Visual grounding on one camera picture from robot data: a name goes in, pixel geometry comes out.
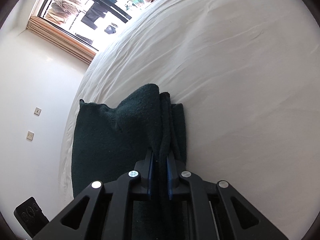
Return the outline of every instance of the silver screw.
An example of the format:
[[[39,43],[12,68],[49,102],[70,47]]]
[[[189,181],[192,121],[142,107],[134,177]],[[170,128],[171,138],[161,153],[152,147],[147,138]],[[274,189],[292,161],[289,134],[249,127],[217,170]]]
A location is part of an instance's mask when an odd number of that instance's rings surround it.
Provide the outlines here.
[[[130,171],[130,172],[128,173],[128,175],[129,175],[129,177],[134,178],[134,177],[137,177],[137,176],[139,175],[139,172],[137,172],[137,171]]]
[[[225,180],[220,181],[218,185],[219,187],[222,187],[222,188],[229,187],[229,183],[226,182]]]
[[[98,181],[98,180],[91,183],[91,187],[93,188],[100,188],[101,186],[102,186],[102,183],[101,181]]]
[[[184,178],[189,178],[191,176],[191,172],[190,171],[183,171],[183,172],[181,172],[181,176]]]

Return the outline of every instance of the wall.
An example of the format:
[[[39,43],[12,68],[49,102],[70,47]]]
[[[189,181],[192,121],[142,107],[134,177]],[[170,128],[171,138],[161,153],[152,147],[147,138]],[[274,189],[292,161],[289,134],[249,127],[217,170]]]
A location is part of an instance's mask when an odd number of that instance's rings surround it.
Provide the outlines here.
[[[13,215],[33,196],[51,220],[59,213],[58,168],[68,113],[87,65],[23,31],[36,0],[20,0],[0,30],[0,210],[18,236]],[[40,116],[33,114],[36,107]],[[34,132],[33,141],[27,132]]]

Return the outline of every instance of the electrical socket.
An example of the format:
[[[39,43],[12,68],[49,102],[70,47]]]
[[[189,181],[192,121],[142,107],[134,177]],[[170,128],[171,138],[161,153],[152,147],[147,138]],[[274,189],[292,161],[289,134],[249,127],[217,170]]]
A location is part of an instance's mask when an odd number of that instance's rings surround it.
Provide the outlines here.
[[[38,107],[36,107],[36,109],[35,109],[35,114],[36,114],[36,115],[40,115],[40,113],[41,113],[41,109],[38,108]]]
[[[29,139],[29,140],[33,140],[33,135],[34,135],[34,133],[32,133],[32,132],[30,132],[30,131],[28,131],[28,134],[27,134],[27,139]]]

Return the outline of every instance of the bed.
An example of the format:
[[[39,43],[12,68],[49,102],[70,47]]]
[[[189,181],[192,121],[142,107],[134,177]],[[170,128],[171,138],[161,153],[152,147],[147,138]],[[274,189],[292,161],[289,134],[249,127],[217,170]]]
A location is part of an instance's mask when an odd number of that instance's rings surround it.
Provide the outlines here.
[[[290,240],[302,239],[320,210],[320,29],[306,4],[153,2],[96,55],[79,86],[62,142],[61,207],[73,199],[79,99],[116,107],[155,83],[184,105],[187,168],[229,181]]]

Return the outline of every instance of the dark green cloth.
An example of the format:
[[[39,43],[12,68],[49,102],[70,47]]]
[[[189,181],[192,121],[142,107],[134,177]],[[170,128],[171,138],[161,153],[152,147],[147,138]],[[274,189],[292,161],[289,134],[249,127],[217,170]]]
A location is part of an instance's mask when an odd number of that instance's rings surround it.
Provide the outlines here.
[[[134,204],[132,239],[175,238],[166,157],[172,151],[175,159],[186,162],[185,119],[182,104],[172,105],[170,95],[159,94],[154,84],[142,86],[115,109],[80,100],[72,149],[73,193],[78,195],[94,180],[116,180],[145,159],[150,147],[159,192],[153,202]]]

